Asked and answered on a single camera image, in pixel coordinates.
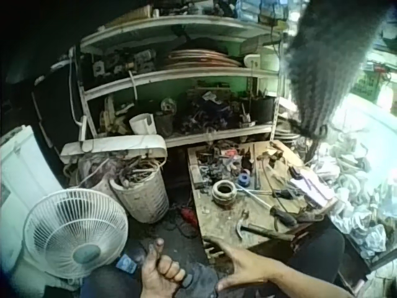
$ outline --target blue tape roll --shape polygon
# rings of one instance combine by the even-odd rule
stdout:
[[[249,186],[250,180],[251,178],[246,173],[241,173],[240,175],[238,175],[238,184],[242,187]]]

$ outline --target hammer handle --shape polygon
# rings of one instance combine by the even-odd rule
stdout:
[[[252,223],[249,223],[247,225],[242,226],[247,231],[250,231],[252,233],[255,233],[257,235],[265,236],[267,238],[271,239],[280,239],[280,240],[285,240],[285,241],[292,241],[294,238],[294,235],[289,235],[289,234],[284,234],[284,233],[279,233],[273,230],[269,230],[264,227],[260,227],[258,225],[254,225]]]

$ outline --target screwdriver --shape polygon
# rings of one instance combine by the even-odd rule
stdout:
[[[286,227],[295,227],[298,222],[288,212],[284,212],[280,209],[278,209],[276,206],[271,206],[268,203],[262,201],[260,198],[258,198],[255,194],[251,193],[247,189],[243,188],[239,184],[236,184],[237,188],[242,189],[246,194],[249,194],[252,198],[254,198],[258,203],[262,204],[266,208],[270,209],[270,214],[271,216],[274,216],[275,218],[279,219]]]

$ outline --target fan grille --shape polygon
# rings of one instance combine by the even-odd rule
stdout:
[[[44,198],[24,227],[27,251],[44,271],[81,278],[112,262],[128,235],[124,209],[111,197],[88,189],[67,189]]]

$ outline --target red object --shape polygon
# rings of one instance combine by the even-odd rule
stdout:
[[[192,209],[186,207],[182,208],[181,216],[187,223],[191,224],[197,230],[199,229],[199,220]]]

